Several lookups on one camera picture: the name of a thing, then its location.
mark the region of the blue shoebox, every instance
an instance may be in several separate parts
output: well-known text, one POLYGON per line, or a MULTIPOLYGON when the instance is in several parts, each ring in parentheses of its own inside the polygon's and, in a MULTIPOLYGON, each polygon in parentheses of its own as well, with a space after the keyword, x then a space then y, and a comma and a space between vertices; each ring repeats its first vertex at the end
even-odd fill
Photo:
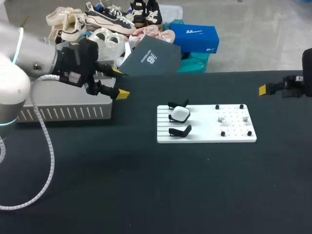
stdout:
POLYGON ((175 32, 174 44, 181 46, 182 52, 215 54, 219 46, 218 33, 214 26, 170 24, 175 32))

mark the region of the shoe box lid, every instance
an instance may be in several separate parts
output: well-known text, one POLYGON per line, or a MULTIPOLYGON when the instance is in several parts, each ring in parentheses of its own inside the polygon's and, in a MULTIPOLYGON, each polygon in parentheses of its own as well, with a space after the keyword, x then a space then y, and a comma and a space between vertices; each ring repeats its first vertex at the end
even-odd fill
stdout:
POLYGON ((214 26, 170 24, 175 32, 175 45, 182 52, 215 54, 219 46, 219 36, 214 26))
POLYGON ((162 75, 176 73, 180 66, 179 46, 145 36, 119 70, 129 75, 162 75))

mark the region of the yellow tag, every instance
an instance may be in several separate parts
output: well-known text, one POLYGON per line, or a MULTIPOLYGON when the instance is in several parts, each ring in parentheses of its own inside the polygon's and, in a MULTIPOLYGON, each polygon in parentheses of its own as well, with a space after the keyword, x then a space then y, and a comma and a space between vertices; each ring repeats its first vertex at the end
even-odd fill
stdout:
POLYGON ((114 72, 118 72, 118 73, 120 73, 120 74, 123 74, 120 70, 117 70, 117 69, 115 69, 115 68, 113 68, 113 71, 114 71, 114 72))
POLYGON ((259 96, 265 95, 266 93, 267 93, 266 85, 262 85, 262 86, 259 88, 259 96))
POLYGON ((119 89, 119 94, 118 94, 116 100, 127 99, 129 94, 130 94, 130 92, 119 89))

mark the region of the white plate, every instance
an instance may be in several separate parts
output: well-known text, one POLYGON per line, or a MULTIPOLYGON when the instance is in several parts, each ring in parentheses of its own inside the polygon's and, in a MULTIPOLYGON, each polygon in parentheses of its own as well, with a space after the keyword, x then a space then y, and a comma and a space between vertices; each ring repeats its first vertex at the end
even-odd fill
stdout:
POLYGON ((230 143, 255 142, 257 136, 246 105, 240 109, 240 104, 234 105, 188 105, 191 116, 185 123, 170 122, 168 115, 172 110, 168 106, 157 107, 157 141, 158 143, 230 143), (184 131, 188 125, 192 126, 186 138, 170 136, 169 128, 184 131))

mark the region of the shoe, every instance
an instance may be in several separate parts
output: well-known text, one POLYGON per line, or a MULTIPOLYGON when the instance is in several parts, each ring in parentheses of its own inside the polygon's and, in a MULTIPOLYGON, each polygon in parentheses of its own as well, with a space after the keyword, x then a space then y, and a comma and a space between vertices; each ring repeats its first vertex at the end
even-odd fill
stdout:
POLYGON ((63 23, 62 39, 66 41, 75 41, 80 37, 81 33, 86 33, 87 27, 85 19, 85 14, 69 15, 63 23))
POLYGON ((49 40, 54 42, 56 45, 64 42, 64 40, 61 37, 62 32, 63 32, 63 30, 61 30, 59 28, 55 28, 54 26, 52 26, 52 30, 51 30, 51 33, 49 35, 49 40))
POLYGON ((125 43, 128 38, 125 35, 112 33, 106 28, 95 30, 89 40, 98 45, 98 59, 116 59, 125 52, 125 43))
POLYGON ((87 25, 103 27, 122 34, 132 34, 135 25, 124 16, 116 16, 114 10, 101 8, 100 12, 90 3, 86 3, 87 25))
POLYGON ((134 21, 134 16, 131 14, 131 13, 126 13, 126 12, 123 12, 121 10, 121 7, 118 7, 118 6, 109 6, 107 7, 108 9, 112 10, 113 14, 115 14, 116 16, 124 16, 126 17, 129 21, 133 22, 134 21))
POLYGON ((107 41, 108 37, 112 34, 110 30, 107 28, 99 28, 95 30, 90 37, 89 40, 95 41, 96 43, 100 44, 102 42, 107 41))
POLYGON ((101 7, 108 8, 108 9, 112 10, 112 14, 114 14, 115 16, 124 16, 129 21, 133 22, 134 17, 131 13, 123 12, 121 7, 119 7, 119 6, 115 6, 115 5, 108 6, 107 4, 108 4, 108 2, 105 2, 105 4, 103 4, 103 2, 100 0, 100 3, 96 6, 96 10, 100 12, 101 7))
POLYGON ((143 0, 135 0, 130 6, 136 28, 144 27, 146 23, 146 3, 143 0))
POLYGON ((149 25, 147 27, 137 29, 132 35, 129 36, 129 44, 131 48, 137 47, 146 35, 157 31, 158 27, 156 25, 149 25))
POLYGON ((147 14, 146 22, 148 25, 157 25, 162 31, 162 16, 160 13, 159 5, 156 0, 149 0, 146 6, 147 14))
POLYGON ((119 58, 125 53, 125 43, 127 41, 128 38, 125 35, 112 33, 106 41, 106 46, 110 50, 109 53, 106 52, 106 56, 109 56, 109 58, 112 59, 119 58))
POLYGON ((53 13, 47 15, 45 18, 49 26, 56 26, 62 24, 64 19, 70 14, 81 14, 80 9, 73 9, 71 7, 58 7, 53 13))
POLYGON ((176 39, 176 34, 172 30, 166 30, 163 32, 160 32, 160 31, 151 32, 149 34, 149 36, 153 37, 153 38, 160 39, 160 40, 164 40, 164 41, 169 42, 169 43, 173 43, 176 39))

